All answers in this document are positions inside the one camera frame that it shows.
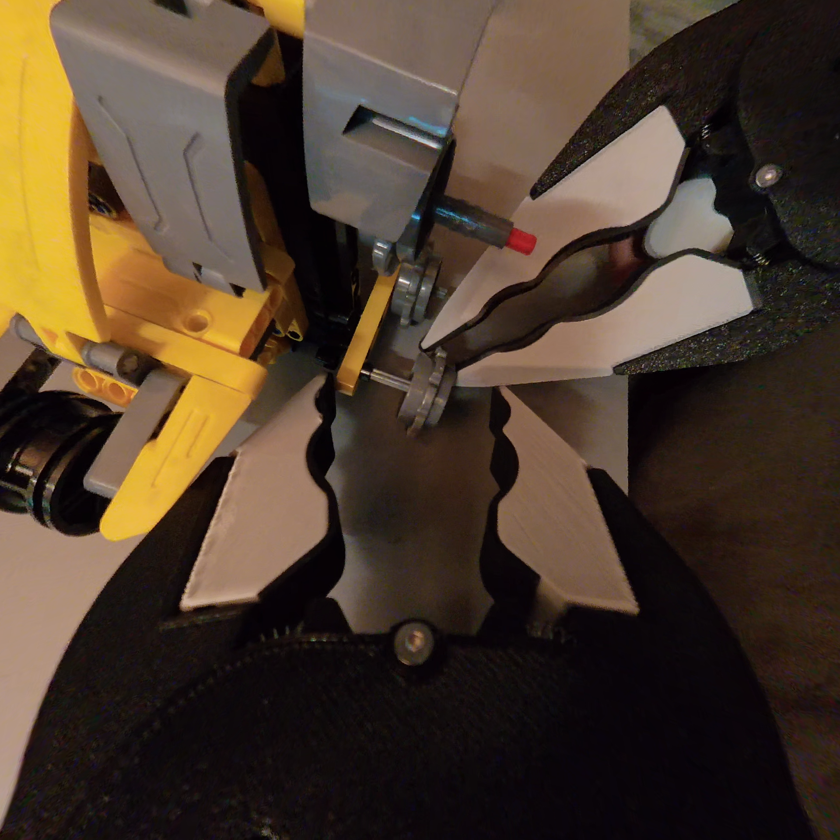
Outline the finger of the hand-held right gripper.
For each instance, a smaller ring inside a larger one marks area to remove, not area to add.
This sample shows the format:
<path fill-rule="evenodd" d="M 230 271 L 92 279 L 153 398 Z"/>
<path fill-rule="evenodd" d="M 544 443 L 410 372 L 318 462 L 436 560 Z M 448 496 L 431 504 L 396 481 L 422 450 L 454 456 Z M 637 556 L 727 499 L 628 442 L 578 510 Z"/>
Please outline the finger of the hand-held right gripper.
<path fill-rule="evenodd" d="M 512 315 L 501 316 L 495 327 L 487 318 L 441 346 L 458 385 L 580 380 L 611 375 L 619 364 L 743 318 L 760 305 L 746 270 L 688 249 L 655 262 L 599 311 L 549 319 L 544 304 L 521 326 Z"/>
<path fill-rule="evenodd" d="M 430 350 L 480 315 L 498 292 L 534 279 L 564 246 L 608 228 L 628 228 L 662 207 L 686 142 L 660 106 L 513 215 L 536 235 L 531 255 L 489 247 L 460 281 L 422 342 Z"/>

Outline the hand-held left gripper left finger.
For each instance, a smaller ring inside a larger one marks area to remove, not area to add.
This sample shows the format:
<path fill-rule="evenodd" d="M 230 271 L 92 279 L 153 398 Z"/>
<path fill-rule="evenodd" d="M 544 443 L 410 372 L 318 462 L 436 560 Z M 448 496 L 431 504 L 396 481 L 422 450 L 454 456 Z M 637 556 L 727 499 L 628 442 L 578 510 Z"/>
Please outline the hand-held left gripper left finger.
<path fill-rule="evenodd" d="M 234 452 L 234 462 L 180 600 L 182 611 L 257 602 L 340 532 L 326 480 L 333 378 L 316 375 Z"/>

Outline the yellow toy brick vehicle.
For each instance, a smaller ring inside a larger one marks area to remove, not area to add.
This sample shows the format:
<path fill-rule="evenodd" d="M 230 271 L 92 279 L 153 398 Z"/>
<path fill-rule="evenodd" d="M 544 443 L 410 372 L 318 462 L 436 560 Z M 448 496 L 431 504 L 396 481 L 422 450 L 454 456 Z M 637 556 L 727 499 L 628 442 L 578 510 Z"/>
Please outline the yellow toy brick vehicle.
<path fill-rule="evenodd" d="M 2 512 L 121 540 L 436 222 L 496 2 L 2 2 Z"/>

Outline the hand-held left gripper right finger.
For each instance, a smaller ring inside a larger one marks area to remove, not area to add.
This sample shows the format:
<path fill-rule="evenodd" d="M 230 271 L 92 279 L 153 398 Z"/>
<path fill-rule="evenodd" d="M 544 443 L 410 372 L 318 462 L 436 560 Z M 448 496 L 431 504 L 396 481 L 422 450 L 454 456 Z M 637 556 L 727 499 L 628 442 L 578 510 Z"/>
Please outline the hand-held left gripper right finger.
<path fill-rule="evenodd" d="M 479 571 L 499 619 L 551 634 L 571 606 L 638 614 L 588 465 L 505 387 L 491 395 L 490 431 L 498 493 Z"/>

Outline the grey toy gear wheel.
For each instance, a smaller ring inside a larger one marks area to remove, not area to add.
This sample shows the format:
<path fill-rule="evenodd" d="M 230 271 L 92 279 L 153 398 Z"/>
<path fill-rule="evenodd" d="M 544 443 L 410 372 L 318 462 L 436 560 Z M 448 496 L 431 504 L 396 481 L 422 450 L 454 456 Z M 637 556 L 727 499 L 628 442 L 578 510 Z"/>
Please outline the grey toy gear wheel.
<path fill-rule="evenodd" d="M 426 249 L 415 261 L 405 260 L 397 272 L 391 312 L 403 327 L 418 324 L 426 317 L 427 306 L 436 294 L 442 258 Z"/>
<path fill-rule="evenodd" d="M 415 437 L 426 427 L 438 424 L 457 381 L 457 370 L 448 364 L 447 353 L 420 353 L 415 360 L 408 391 L 398 413 L 406 435 Z"/>

